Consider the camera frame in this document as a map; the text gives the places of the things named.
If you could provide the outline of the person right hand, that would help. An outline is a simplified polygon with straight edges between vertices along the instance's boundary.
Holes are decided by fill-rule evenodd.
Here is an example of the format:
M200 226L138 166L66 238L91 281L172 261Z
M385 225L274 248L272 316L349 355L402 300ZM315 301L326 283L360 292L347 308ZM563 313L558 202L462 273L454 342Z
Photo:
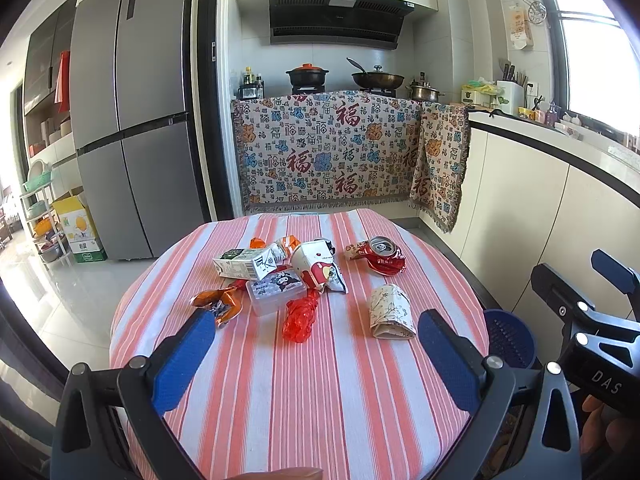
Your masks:
M582 410L588 414L588 418L582 427L580 454L591 454L605 444L613 453L620 454L631 445L639 443L638 420L619 417L606 422L603 413L607 408L594 396L587 396L582 402Z

